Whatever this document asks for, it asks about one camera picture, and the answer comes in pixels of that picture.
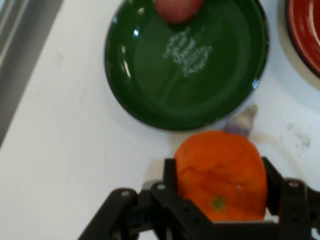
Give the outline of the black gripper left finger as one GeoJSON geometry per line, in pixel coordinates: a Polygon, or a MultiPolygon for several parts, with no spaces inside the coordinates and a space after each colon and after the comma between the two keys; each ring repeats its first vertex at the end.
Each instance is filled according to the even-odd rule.
{"type": "Polygon", "coordinates": [[[176,160],[167,158],[162,181],[140,193],[130,188],[113,190],[79,239],[136,240],[152,230],[159,240],[214,240],[213,224],[176,190],[176,160]]]}

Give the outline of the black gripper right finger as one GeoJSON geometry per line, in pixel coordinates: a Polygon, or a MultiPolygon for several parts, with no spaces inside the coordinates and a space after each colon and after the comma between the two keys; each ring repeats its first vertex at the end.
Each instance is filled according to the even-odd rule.
{"type": "Polygon", "coordinates": [[[267,209],[278,216],[279,240],[313,240],[312,229],[320,231],[320,192],[303,180],[283,177],[262,157],[267,179],[267,209]]]}

